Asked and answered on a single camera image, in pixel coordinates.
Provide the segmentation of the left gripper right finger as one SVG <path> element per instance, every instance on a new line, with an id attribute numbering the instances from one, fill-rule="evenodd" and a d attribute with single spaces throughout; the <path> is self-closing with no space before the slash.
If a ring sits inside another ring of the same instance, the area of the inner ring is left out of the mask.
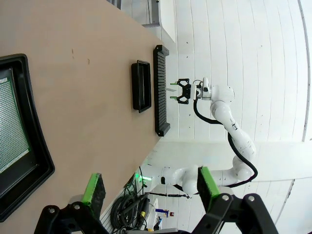
<path id="1" fill-rule="evenodd" d="M 206 213 L 192 233 L 217 234 L 224 223 L 235 223 L 242 234 L 278 233 L 258 194 L 247 194 L 241 199 L 221 193 L 207 167 L 198 168 L 197 190 Z"/>

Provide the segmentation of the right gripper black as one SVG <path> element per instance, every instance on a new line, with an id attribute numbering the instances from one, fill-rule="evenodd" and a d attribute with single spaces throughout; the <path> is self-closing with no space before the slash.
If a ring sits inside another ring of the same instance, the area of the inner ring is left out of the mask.
<path id="1" fill-rule="evenodd" d="M 177 101 L 179 104 L 189 104 L 189 99 L 196 100 L 196 85 L 190 84 L 188 78 L 180 78 L 178 81 L 170 83 L 170 85 L 177 85 L 182 88 L 182 95 L 170 96 L 170 99 Z"/>

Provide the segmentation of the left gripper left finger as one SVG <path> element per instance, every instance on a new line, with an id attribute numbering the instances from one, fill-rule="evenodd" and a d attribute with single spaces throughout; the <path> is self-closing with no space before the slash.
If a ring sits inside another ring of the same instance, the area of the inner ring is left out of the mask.
<path id="1" fill-rule="evenodd" d="M 93 173 L 80 201 L 60 209 L 47 205 L 42 209 L 34 233 L 36 234 L 107 234 L 100 221 L 100 212 L 106 196 L 100 173 Z"/>

